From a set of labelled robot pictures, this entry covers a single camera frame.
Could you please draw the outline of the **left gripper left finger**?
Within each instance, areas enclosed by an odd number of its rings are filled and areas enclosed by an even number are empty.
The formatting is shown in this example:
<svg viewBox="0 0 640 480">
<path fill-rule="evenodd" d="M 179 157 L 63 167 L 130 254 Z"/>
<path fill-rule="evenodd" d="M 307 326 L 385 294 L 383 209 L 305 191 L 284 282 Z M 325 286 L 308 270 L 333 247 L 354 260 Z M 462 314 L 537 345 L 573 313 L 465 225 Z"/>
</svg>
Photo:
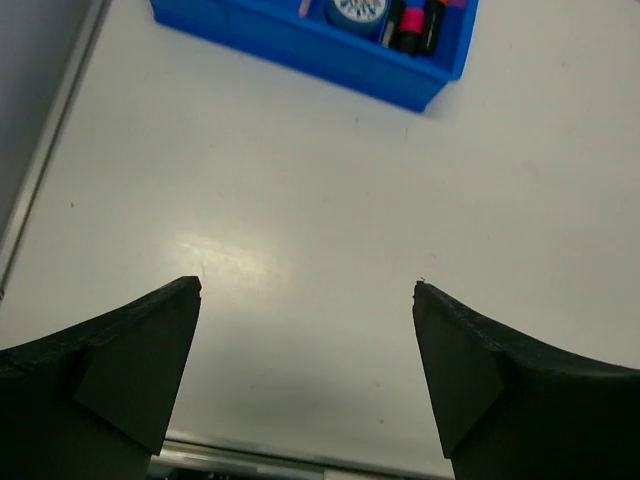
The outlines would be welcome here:
<svg viewBox="0 0 640 480">
<path fill-rule="evenodd" d="M 144 478 L 163 446 L 200 306 L 200 280 L 183 276 L 2 350 L 2 478 Z"/>
</svg>

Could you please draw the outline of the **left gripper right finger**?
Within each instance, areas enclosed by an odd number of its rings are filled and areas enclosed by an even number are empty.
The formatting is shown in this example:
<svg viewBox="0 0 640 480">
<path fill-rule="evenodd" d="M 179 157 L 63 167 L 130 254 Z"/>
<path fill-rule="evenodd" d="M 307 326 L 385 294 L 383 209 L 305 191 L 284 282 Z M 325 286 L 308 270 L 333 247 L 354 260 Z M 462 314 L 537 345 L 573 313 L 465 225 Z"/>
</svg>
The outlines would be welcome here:
<svg viewBox="0 0 640 480">
<path fill-rule="evenodd" d="M 639 372 L 577 355 L 416 283 L 412 315 L 457 479 L 636 479 Z"/>
</svg>

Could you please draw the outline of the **pink cap highlighter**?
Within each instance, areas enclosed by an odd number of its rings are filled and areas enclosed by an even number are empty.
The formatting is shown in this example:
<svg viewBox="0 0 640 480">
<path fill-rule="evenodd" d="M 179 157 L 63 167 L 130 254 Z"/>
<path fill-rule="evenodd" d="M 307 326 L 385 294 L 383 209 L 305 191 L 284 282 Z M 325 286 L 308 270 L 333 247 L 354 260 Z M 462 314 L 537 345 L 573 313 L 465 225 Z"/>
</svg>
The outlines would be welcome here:
<svg viewBox="0 0 640 480">
<path fill-rule="evenodd" d="M 424 24 L 425 0 L 406 1 L 397 30 L 397 49 L 409 56 L 417 54 Z"/>
</svg>

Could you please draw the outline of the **orange cap highlighter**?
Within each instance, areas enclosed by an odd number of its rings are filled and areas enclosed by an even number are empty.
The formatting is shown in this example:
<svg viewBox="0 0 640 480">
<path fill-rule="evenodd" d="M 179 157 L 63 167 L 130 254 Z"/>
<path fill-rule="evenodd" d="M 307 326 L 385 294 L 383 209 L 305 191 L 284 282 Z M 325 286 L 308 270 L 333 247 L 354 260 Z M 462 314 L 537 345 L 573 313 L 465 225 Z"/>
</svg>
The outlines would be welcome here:
<svg viewBox="0 0 640 480">
<path fill-rule="evenodd" d="M 418 43 L 418 53 L 431 57 L 435 54 L 437 43 L 446 13 L 445 0 L 429 0 L 425 2 L 424 21 Z"/>
</svg>

